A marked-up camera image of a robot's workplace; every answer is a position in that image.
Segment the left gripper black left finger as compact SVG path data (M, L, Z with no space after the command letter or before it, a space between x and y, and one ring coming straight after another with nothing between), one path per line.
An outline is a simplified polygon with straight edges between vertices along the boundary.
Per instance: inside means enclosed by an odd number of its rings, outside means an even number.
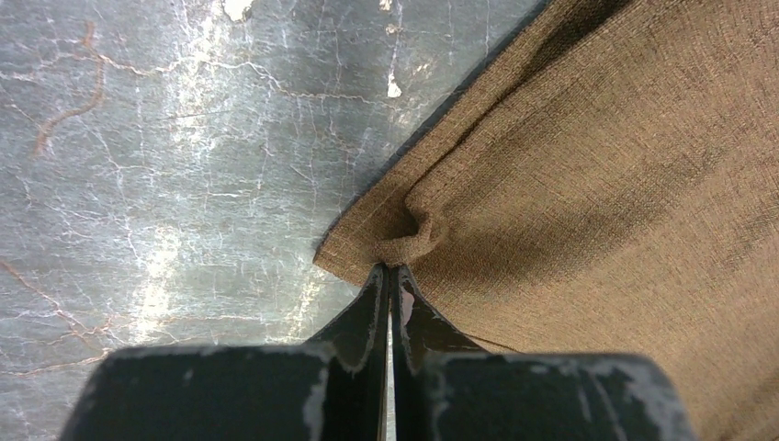
M298 345L136 346L86 382L64 440L381 440L389 270Z

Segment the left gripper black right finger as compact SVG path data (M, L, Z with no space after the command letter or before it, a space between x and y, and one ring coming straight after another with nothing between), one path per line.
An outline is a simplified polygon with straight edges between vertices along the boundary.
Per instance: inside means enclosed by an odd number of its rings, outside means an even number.
M632 354L492 354L390 272L400 440L692 440L675 388Z

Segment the brown cloth napkin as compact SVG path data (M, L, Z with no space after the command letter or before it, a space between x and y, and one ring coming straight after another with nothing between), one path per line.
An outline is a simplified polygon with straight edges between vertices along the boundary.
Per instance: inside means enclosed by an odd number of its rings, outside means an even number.
M778 4L553 1L333 226L490 349L634 352L778 437Z

